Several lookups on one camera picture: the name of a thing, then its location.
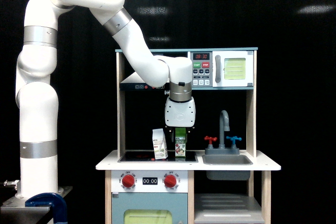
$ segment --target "toy stovetop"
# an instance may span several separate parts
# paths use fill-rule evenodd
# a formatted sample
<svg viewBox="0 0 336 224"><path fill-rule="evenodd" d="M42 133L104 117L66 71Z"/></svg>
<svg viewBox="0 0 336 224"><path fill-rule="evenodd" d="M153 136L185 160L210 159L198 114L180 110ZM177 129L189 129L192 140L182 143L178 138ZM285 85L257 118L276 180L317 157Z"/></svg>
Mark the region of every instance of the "toy stovetop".
<svg viewBox="0 0 336 224"><path fill-rule="evenodd" d="M165 159L155 159L154 151L131 151L126 152L118 163L166 163L166 162L182 162L182 163L197 163L195 152L187 151L185 157L175 157L174 151L168 151L168 157Z"/></svg>

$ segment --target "digital clock display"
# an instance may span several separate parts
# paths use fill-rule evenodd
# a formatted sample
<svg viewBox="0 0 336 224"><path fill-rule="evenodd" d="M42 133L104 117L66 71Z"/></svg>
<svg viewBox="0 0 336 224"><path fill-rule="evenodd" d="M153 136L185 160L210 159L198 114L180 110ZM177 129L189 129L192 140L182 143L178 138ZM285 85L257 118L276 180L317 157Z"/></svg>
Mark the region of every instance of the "digital clock display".
<svg viewBox="0 0 336 224"><path fill-rule="evenodd" d="M210 60L210 53L209 52L196 53L194 54L194 60Z"/></svg>
<svg viewBox="0 0 336 224"><path fill-rule="evenodd" d="M142 178L143 185L157 185L157 178Z"/></svg>

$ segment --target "white countertop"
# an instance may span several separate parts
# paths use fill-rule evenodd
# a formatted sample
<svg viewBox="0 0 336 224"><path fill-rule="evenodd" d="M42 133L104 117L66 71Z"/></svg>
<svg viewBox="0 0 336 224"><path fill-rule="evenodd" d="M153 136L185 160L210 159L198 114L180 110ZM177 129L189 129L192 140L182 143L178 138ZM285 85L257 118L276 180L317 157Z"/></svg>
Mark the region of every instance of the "white countertop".
<svg viewBox="0 0 336 224"><path fill-rule="evenodd" d="M185 162L131 162L118 163L117 150L112 151L98 165L97 170L281 170L281 166L271 160L264 153L257 151L253 158L246 150L240 150L240 155L247 156L252 165L206 165L202 156L204 151L195 151L198 163Z"/></svg>

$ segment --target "gray faucet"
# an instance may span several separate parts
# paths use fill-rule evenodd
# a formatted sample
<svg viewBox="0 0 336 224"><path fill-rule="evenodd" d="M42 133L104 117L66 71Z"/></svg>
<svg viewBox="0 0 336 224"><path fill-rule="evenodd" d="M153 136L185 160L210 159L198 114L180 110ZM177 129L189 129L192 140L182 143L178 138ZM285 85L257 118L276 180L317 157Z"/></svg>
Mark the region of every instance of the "gray faucet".
<svg viewBox="0 0 336 224"><path fill-rule="evenodd" d="M229 115L226 110L222 110L219 116L219 147L213 148L212 145L205 149L206 155L239 155L239 149L235 146L231 148L225 148L224 144L224 132L230 131L229 127Z"/></svg>
<svg viewBox="0 0 336 224"><path fill-rule="evenodd" d="M224 149L224 131L230 131L229 115L226 110L222 110L219 116L219 149Z"/></svg>

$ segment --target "oven knob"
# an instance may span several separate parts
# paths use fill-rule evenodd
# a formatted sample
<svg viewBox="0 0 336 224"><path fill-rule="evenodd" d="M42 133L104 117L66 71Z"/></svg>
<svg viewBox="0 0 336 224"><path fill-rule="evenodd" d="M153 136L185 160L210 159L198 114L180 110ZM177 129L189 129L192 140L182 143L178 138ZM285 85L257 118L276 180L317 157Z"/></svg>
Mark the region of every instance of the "oven knob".
<svg viewBox="0 0 336 224"><path fill-rule="evenodd" d="M135 183L134 177L132 175L126 175L122 178L122 184L124 187L132 187Z"/></svg>
<svg viewBox="0 0 336 224"><path fill-rule="evenodd" d="M167 175L163 182L166 187L172 188L176 185L176 178L174 175Z"/></svg>

